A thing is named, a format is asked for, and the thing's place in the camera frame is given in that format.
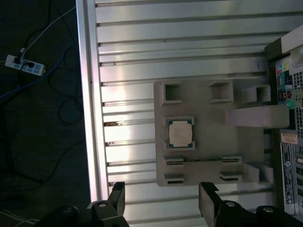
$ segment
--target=white cable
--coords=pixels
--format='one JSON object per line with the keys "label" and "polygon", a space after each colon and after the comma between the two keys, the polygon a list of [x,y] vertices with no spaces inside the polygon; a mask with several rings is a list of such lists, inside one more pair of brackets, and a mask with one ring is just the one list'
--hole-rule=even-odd
{"label": "white cable", "polygon": [[[67,14],[69,14],[70,12],[72,12],[74,9],[76,9],[76,7],[73,7],[72,9],[70,9],[69,11],[67,11],[66,13],[64,13],[62,15],[62,17],[66,16]],[[43,30],[43,32],[41,32],[41,34],[24,50],[21,58],[23,59],[24,54],[28,51],[29,48],[32,47],[32,45],[38,41],[38,39],[40,39],[40,37],[44,34],[44,32],[47,31],[47,29],[49,29],[54,23],[56,23],[58,20],[60,20],[62,17],[58,17],[56,20],[54,20],[52,23],[49,24],[49,26],[46,27],[46,29]]]}
{"label": "white cable", "polygon": [[6,216],[8,216],[8,217],[10,217],[12,219],[17,220],[17,221],[23,221],[23,222],[26,222],[26,223],[29,223],[29,224],[32,224],[32,225],[35,224],[35,222],[32,222],[32,221],[39,221],[38,219],[31,219],[30,221],[29,220],[24,220],[23,218],[17,218],[15,216],[12,216],[10,214],[4,213],[2,211],[0,211],[0,214],[4,214],[4,215],[6,215]]}
{"label": "white cable", "polygon": [[19,219],[24,220],[24,218],[22,218],[22,217],[20,217],[20,216],[18,216],[18,215],[16,215],[16,214],[13,214],[13,213],[12,213],[11,211],[9,211],[9,210],[3,210],[3,211],[8,212],[9,214],[11,214],[12,216],[14,216],[14,217],[16,217],[16,218],[19,218]]}
{"label": "white cable", "polygon": [[19,225],[21,225],[21,224],[23,224],[23,223],[29,223],[29,224],[31,224],[31,225],[34,225],[35,223],[33,223],[32,221],[34,221],[34,220],[36,220],[36,219],[29,219],[29,220],[24,220],[24,221],[21,221],[20,223],[18,223],[18,224],[16,224],[14,227],[17,227],[17,226],[19,226]]}

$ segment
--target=blue cable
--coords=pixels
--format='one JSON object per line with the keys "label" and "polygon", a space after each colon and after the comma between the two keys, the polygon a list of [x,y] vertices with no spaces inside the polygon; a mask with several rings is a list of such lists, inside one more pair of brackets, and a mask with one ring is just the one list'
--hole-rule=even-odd
{"label": "blue cable", "polygon": [[65,51],[64,51],[64,53],[63,53],[63,55],[62,55],[62,57],[59,59],[59,61],[46,73],[46,74],[44,74],[43,76],[41,76],[39,79],[36,79],[35,81],[33,81],[33,82],[31,82],[31,83],[29,83],[29,84],[26,84],[25,86],[23,86],[23,87],[18,87],[17,89],[15,89],[15,90],[12,90],[12,91],[9,91],[8,93],[6,93],[6,94],[4,94],[4,95],[2,95],[2,96],[0,96],[0,100],[1,99],[3,99],[3,98],[5,98],[6,96],[8,96],[8,95],[10,95],[10,94],[14,94],[15,92],[17,92],[17,91],[20,91],[20,90],[22,90],[22,89],[25,89],[25,88],[27,88],[27,87],[30,87],[30,86],[32,86],[32,85],[34,85],[35,83],[38,83],[39,81],[41,81],[41,80],[43,80],[44,78],[46,78],[46,77],[48,77],[59,65],[60,65],[60,63],[63,61],[63,59],[64,59],[64,55],[65,55],[65,52],[70,48],[70,46],[73,44],[74,42],[71,42],[68,46],[67,46],[67,48],[65,49]]}

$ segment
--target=power strip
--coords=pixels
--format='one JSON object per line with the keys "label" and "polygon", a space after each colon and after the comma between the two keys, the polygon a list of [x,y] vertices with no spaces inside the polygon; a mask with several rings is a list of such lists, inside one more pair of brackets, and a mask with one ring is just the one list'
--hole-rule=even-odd
{"label": "power strip", "polygon": [[23,72],[28,72],[37,76],[42,76],[43,74],[45,74],[45,65],[42,65],[40,63],[34,62],[34,61],[29,61],[29,60],[23,60],[20,64],[16,64],[14,59],[16,58],[16,56],[12,56],[12,55],[8,55],[8,57],[6,58],[5,61],[5,66],[16,69],[16,70],[20,70],[22,65],[24,63],[27,62],[32,62],[34,64],[33,67],[28,67],[27,65],[25,65],[22,68]]}

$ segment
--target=dark floor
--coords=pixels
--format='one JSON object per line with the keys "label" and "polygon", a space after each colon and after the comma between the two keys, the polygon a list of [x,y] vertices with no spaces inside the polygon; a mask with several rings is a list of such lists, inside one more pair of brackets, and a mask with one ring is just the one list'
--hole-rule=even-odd
{"label": "dark floor", "polygon": [[[75,6],[75,0],[53,0],[63,14]],[[0,61],[7,54],[17,55],[26,37],[34,30],[43,27],[47,21],[48,0],[4,0],[0,3]],[[59,17],[52,6],[51,21]],[[65,17],[74,38],[73,48],[67,52],[66,61],[69,69],[57,70],[52,75],[52,84],[58,90],[74,95],[77,78],[80,76],[77,64],[77,20],[74,10]],[[54,24],[28,51],[26,59],[45,64],[50,69],[61,57],[65,48],[72,42],[63,20]],[[36,76],[22,74],[28,83]],[[17,71],[0,63],[0,96],[11,90],[17,79]],[[39,179],[47,179],[54,169],[58,158],[69,146],[85,138],[84,120],[76,124],[65,125],[57,110],[68,98],[55,93],[47,79],[27,89],[5,107],[9,143],[14,162],[23,174]],[[70,99],[62,109],[62,117],[73,121],[79,116],[75,102]],[[60,205],[75,205],[85,208],[89,204],[89,184],[85,142],[75,146],[62,159],[53,178],[44,186],[26,192],[15,190],[31,189],[39,184],[19,177],[0,178],[0,195],[23,194],[22,208],[7,209],[25,218],[42,218]]]}

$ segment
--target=metal table surface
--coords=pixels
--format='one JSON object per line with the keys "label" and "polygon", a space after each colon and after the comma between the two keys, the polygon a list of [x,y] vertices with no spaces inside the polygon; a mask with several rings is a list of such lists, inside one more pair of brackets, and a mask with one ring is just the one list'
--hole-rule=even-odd
{"label": "metal table surface", "polygon": [[[156,184],[153,83],[265,77],[263,49],[303,24],[300,0],[77,0],[92,201],[126,183],[132,227],[203,226],[198,185]],[[270,137],[265,135],[265,148]],[[272,185],[218,185],[254,210]]]}

